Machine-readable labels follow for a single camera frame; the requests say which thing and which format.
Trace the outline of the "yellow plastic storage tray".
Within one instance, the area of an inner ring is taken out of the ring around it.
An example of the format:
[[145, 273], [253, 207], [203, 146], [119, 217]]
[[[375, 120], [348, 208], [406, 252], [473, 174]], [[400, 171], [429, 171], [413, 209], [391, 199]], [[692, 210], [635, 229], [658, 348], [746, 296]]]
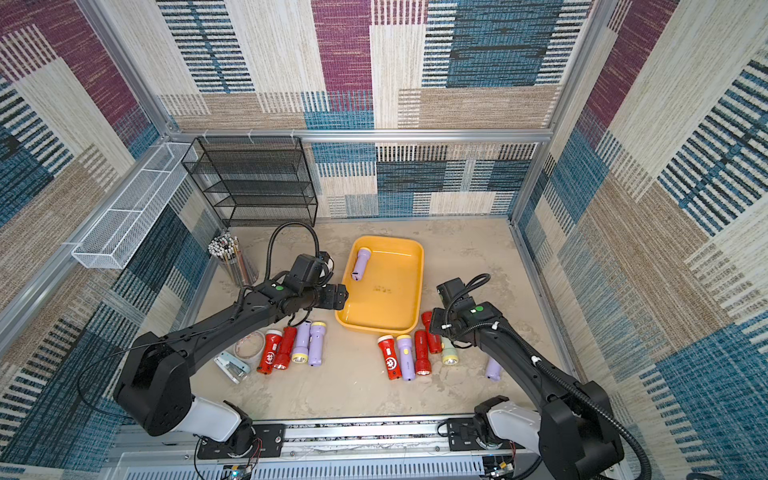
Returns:
[[[364, 277], [351, 273], [361, 247], [372, 251]], [[421, 311], [424, 248], [411, 239], [366, 235], [352, 246], [342, 276], [349, 297], [335, 313], [344, 328], [366, 334], [397, 337], [414, 330]]]

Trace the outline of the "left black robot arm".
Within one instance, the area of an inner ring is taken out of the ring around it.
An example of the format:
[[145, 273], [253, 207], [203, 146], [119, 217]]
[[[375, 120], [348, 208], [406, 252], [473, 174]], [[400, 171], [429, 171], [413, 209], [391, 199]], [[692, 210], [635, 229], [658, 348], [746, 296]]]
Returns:
[[183, 431], [227, 442], [245, 423], [231, 406], [192, 393], [190, 379], [238, 340], [302, 309], [341, 310], [348, 292], [342, 284], [295, 289], [261, 283], [232, 306], [185, 329], [134, 341], [114, 390], [114, 400], [153, 436]]

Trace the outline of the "pale green flashlight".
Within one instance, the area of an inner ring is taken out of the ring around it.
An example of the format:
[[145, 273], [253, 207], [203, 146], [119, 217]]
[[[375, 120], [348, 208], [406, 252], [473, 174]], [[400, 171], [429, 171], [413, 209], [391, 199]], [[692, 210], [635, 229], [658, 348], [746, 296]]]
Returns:
[[452, 366], [459, 363], [458, 352], [452, 342], [445, 340], [441, 343], [442, 353], [441, 359], [445, 366]]

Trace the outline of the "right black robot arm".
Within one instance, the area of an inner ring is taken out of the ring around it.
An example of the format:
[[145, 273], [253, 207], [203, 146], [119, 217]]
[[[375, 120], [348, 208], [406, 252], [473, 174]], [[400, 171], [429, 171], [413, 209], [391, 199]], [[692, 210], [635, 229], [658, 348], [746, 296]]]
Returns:
[[539, 456], [556, 479], [602, 479], [620, 463], [634, 437], [615, 418], [606, 391], [582, 383], [542, 356], [513, 329], [490, 302], [472, 292], [488, 283], [487, 273], [469, 282], [459, 278], [437, 287], [441, 306], [432, 312], [429, 332], [477, 347], [496, 361], [531, 400], [531, 409], [510, 400], [487, 401], [477, 414], [479, 431], [496, 443], [510, 440]]

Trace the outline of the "dark red flashlight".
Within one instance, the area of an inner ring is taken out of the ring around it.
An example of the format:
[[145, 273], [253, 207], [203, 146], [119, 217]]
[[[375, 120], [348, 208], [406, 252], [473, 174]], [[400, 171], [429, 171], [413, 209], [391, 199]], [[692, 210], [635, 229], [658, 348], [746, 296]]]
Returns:
[[427, 311], [421, 314], [421, 322], [424, 326], [424, 330], [427, 334], [427, 345], [431, 354], [441, 354], [443, 351], [442, 340], [439, 335], [436, 335], [431, 330], [431, 324], [433, 319], [433, 313]]

